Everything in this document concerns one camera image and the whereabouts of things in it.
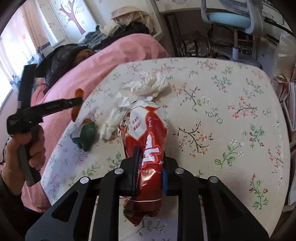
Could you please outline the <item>person's left hand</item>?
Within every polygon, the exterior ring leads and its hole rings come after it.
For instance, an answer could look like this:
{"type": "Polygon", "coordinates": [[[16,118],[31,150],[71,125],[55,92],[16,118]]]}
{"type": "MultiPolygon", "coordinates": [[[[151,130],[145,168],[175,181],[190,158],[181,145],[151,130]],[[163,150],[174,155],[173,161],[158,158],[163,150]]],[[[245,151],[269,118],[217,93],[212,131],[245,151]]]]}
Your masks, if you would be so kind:
{"type": "Polygon", "coordinates": [[[30,147],[29,154],[27,154],[25,145],[31,139],[32,134],[30,132],[17,133],[13,135],[6,146],[6,162],[1,172],[1,177],[10,192],[15,196],[21,194],[26,181],[22,166],[29,165],[40,171],[46,161],[45,137],[44,130],[41,126],[38,126],[37,139],[30,147]]]}

